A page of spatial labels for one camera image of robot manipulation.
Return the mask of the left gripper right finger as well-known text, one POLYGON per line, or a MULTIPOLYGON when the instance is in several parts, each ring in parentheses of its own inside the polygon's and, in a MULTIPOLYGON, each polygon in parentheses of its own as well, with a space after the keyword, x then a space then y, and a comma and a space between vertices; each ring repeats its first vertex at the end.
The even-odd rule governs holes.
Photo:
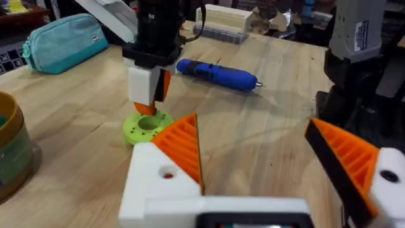
POLYGON ((311 117, 305 138, 342 203, 343 227, 404 228, 404 153, 311 117))

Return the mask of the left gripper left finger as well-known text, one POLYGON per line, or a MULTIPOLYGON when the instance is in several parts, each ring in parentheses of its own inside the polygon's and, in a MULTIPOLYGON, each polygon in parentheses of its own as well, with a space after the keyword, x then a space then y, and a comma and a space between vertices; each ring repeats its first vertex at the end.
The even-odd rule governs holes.
POLYGON ((195 200, 204 193, 196 113, 137 143, 118 222, 121 227, 194 227, 195 200))

